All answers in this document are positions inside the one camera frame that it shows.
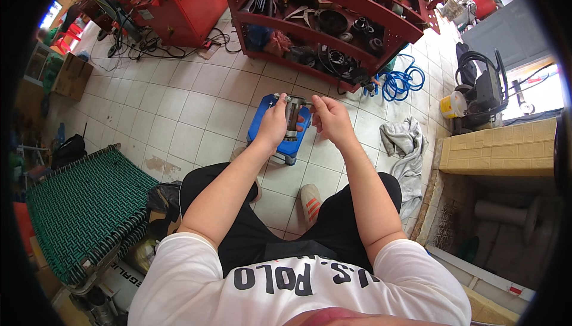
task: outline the black bag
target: black bag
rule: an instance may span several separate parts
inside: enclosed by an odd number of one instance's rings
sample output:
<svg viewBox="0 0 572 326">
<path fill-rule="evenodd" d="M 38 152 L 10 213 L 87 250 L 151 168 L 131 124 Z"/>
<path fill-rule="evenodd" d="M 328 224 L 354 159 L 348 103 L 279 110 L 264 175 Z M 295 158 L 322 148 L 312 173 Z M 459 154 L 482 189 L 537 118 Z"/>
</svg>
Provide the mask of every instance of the black bag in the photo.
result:
<svg viewBox="0 0 572 326">
<path fill-rule="evenodd" d="M 85 152 L 85 141 L 83 140 L 83 136 L 75 134 L 68 138 L 59 149 L 54 151 L 54 156 L 52 157 L 52 171 L 57 170 L 61 166 L 77 161 L 87 154 L 88 153 Z"/>
</svg>

